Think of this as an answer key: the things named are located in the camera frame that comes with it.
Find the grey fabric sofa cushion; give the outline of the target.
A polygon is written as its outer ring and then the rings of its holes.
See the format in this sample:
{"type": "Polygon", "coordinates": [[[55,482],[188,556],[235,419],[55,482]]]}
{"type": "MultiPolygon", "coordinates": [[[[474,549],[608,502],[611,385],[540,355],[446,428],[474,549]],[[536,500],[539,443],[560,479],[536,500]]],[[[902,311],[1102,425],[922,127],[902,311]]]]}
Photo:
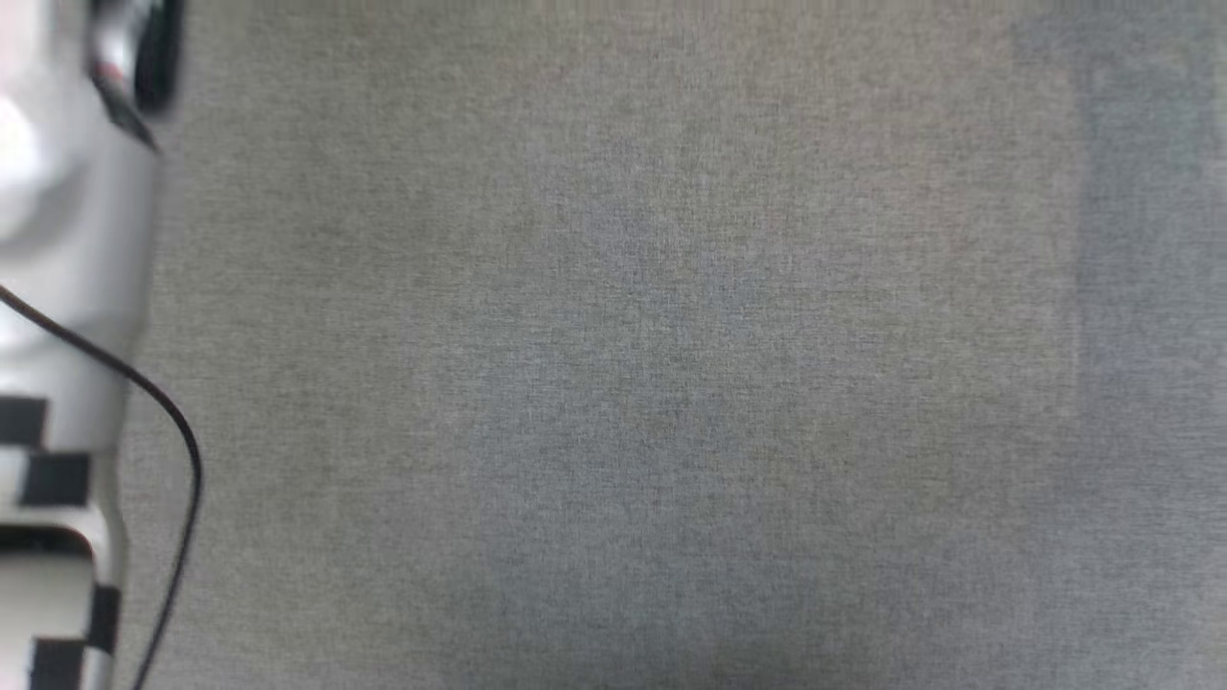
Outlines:
{"type": "Polygon", "coordinates": [[[1227,690],[1227,0],[191,0],[148,690],[1227,690]]]}

